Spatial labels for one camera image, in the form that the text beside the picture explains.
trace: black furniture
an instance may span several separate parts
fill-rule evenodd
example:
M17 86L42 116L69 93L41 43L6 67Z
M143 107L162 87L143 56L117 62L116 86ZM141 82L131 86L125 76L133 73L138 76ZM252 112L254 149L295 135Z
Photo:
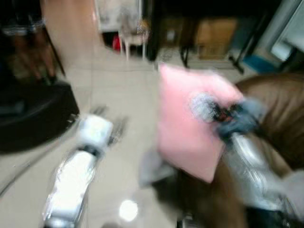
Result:
M0 108L23 104L0 115L0 152L23 151L55 139L79 114L71 86L19 86L0 91Z
M193 45L199 20L206 17L256 18L254 29L237 59L230 56L234 66L242 72L243 69L239 66L240 60L245 54L250 55L253 52L280 3L281 0L144 0L143 17L151 23L147 58L154 61L157 57L160 48L159 39L164 36L159 32L164 18L187 18L188 23L183 26L186 31L183 31L180 44L180 54L185 67L188 66L188 51Z

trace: blurry figure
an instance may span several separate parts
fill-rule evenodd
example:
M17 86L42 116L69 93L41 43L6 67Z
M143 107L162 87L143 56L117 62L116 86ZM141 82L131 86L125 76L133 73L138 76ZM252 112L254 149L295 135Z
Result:
M38 62L29 53L28 36L38 49L51 84L57 80L52 52L45 35L45 20L41 12L40 0L1 0L0 25L2 33L11 37L20 59L36 78L38 84L46 84L38 68Z

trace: tile floor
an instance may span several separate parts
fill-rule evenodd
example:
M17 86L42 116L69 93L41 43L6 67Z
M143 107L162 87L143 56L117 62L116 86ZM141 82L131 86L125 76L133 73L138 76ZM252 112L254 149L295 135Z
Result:
M106 104L112 118L129 117L125 137L98 166L82 227L101 228L113 221L132 228L175 227L174 213L169 215L158 204L153 191L141 190L137 183L140 157L155 140L159 76L153 65L140 58L126 62L124 56L103 46L96 30L93 0L47 1L46 17L81 112ZM172 62L180 65L174 56ZM233 82L242 79L234 69L222 73ZM75 143L71 130L61 140L31 151L0 156L2 188L35 156L53 148L2 195L0 227L40 227L41 212L51 187L49 180ZM123 223L118 217L118 207L124 199L139 204L139 216L132 223Z

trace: pink pillow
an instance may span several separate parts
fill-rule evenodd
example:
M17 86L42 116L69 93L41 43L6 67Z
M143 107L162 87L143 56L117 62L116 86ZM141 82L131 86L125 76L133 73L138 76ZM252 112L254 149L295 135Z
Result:
M222 107L243 99L226 79L212 71L187 71L160 65L161 109L158 150L171 165L206 182L212 182L223 150L214 124L194 116L191 108L198 94L212 96Z

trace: red object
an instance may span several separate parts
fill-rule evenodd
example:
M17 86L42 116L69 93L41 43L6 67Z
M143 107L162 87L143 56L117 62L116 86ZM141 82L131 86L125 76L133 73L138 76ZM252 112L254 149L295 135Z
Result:
M115 51L120 52L120 43L119 43L119 36L118 35L114 36L113 42L112 42L112 47Z

